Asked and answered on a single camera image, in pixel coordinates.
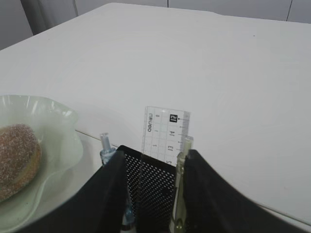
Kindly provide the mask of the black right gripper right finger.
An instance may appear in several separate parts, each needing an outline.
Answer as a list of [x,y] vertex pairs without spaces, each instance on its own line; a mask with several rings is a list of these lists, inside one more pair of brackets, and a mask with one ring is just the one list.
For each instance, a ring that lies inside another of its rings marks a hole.
[[184,199],[190,233],[302,233],[223,179],[196,150],[185,160]]

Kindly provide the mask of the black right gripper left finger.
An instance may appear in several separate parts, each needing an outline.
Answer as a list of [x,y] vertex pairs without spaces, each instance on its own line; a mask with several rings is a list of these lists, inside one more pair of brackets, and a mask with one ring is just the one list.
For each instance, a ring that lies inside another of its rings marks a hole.
[[67,202],[20,233],[118,233],[126,199],[123,151],[117,151]]

